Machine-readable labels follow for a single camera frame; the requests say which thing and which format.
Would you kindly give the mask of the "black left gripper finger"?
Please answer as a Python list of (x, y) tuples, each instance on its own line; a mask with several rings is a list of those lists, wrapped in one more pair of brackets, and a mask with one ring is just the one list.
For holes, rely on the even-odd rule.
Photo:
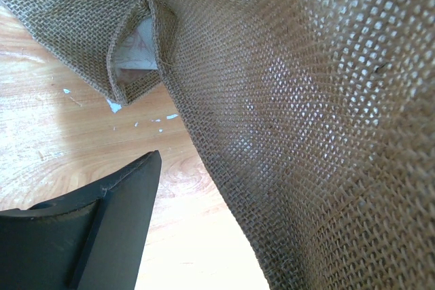
[(2, 289), (134, 289), (161, 171), (149, 152), (29, 209), (1, 212)]

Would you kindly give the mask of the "pink patterned canvas bag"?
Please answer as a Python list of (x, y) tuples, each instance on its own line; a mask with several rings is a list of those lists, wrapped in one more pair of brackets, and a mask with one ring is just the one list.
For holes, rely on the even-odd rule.
[(164, 84), (272, 289), (434, 288), (434, 0), (1, 0), (107, 98)]

